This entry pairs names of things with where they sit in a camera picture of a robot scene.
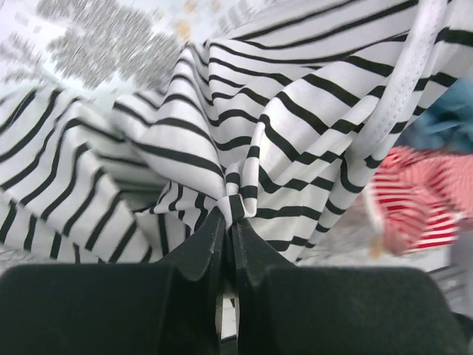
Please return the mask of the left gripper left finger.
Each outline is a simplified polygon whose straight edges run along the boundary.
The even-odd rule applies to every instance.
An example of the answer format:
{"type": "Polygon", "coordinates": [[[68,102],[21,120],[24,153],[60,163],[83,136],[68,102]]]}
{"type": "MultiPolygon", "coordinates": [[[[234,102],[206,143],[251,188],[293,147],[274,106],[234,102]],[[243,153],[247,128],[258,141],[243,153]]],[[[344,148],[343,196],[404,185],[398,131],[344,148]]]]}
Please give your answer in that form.
{"type": "Polygon", "coordinates": [[[1,276],[3,354],[218,354],[225,221],[157,263],[29,264],[1,276]]]}

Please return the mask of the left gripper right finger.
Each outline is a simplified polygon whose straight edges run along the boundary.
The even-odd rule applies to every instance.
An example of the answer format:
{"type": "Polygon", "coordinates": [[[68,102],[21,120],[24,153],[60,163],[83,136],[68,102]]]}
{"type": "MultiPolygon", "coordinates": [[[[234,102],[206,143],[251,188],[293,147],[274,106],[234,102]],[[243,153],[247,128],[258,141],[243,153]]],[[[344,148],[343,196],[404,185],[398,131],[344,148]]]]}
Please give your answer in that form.
{"type": "Polygon", "coordinates": [[[298,267],[248,222],[231,228],[240,354],[466,354],[432,278],[416,268],[298,267]]]}

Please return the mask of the black white striped tank top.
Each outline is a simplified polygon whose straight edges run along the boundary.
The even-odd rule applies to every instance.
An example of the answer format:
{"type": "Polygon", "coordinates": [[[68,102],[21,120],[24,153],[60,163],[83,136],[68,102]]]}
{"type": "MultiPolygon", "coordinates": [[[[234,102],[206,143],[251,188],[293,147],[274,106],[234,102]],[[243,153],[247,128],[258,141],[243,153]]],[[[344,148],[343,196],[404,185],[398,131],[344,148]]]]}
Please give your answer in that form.
{"type": "Polygon", "coordinates": [[[219,209],[300,261],[472,66],[470,1],[266,1],[162,86],[1,93],[1,244],[153,263],[219,209]]]}

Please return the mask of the red white striped garment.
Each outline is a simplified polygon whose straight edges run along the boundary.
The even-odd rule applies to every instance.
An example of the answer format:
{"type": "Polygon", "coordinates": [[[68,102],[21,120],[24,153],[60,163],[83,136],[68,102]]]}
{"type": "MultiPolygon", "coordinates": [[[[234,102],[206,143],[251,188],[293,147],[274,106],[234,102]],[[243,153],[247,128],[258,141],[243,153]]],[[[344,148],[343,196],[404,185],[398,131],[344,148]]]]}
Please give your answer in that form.
{"type": "Polygon", "coordinates": [[[472,230],[472,156],[397,146],[364,196],[374,249],[402,255],[451,245],[472,230]]]}

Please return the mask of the teal blue garment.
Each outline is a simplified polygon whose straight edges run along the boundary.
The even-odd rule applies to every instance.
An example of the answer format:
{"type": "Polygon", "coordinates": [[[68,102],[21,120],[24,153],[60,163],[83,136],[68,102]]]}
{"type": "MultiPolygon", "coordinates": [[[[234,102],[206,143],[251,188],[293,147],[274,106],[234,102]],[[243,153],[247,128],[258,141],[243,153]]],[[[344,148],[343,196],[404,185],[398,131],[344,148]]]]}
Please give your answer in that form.
{"type": "Polygon", "coordinates": [[[401,134],[396,143],[417,150],[472,153],[472,79],[457,80],[401,134]]]}

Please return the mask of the floral table mat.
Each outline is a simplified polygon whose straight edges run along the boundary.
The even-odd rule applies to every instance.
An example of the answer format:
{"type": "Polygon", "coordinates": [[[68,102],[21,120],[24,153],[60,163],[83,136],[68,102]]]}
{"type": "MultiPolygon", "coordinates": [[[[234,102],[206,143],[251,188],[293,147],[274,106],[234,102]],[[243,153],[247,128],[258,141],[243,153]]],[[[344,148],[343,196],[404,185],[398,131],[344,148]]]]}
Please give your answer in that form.
{"type": "Polygon", "coordinates": [[[220,37],[266,1],[3,1],[1,93],[51,84],[94,98],[164,85],[182,48],[220,37]]]}

